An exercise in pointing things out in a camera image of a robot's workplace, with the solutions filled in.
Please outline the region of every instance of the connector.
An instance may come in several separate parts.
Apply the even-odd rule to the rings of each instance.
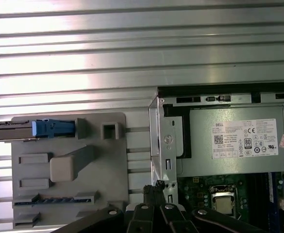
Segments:
[[[281,210],[284,210],[284,199],[280,199],[280,200],[279,200],[279,208],[280,208]]]

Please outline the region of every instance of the green circuit board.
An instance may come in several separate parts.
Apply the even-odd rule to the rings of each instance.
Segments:
[[[178,178],[178,186],[192,209],[212,208],[210,187],[233,184],[236,187],[236,218],[249,222],[247,185],[244,174]]]

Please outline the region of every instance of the motherboard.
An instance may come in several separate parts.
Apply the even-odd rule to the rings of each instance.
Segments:
[[[244,174],[179,178],[179,191],[190,209],[207,207],[249,221]]]

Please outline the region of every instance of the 80 plus logo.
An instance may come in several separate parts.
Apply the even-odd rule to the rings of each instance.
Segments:
[[[250,138],[245,138],[244,139],[244,148],[246,150],[252,149],[252,139],[250,139]]]

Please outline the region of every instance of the pink sticker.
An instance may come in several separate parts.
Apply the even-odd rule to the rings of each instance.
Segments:
[[[279,144],[279,147],[284,148],[284,134],[282,135],[281,142]]]

